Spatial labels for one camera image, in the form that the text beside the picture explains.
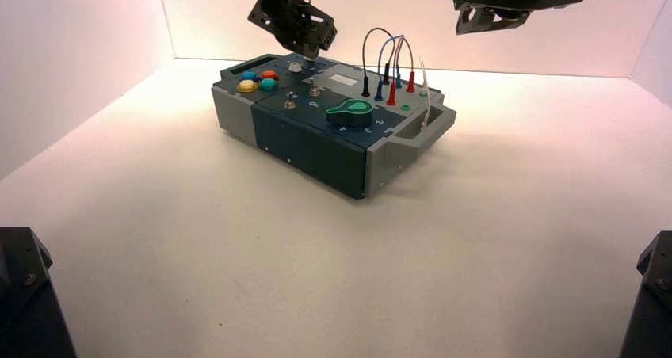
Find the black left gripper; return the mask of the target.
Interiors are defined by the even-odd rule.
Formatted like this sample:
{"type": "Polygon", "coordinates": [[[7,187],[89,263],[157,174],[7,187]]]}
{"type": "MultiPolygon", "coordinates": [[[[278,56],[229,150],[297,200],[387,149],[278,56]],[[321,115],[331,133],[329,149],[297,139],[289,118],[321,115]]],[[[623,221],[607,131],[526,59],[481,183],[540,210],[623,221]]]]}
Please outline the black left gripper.
{"type": "Polygon", "coordinates": [[[338,34],[334,19],[306,0],[257,0],[248,20],[309,59],[328,50],[338,34]]]}

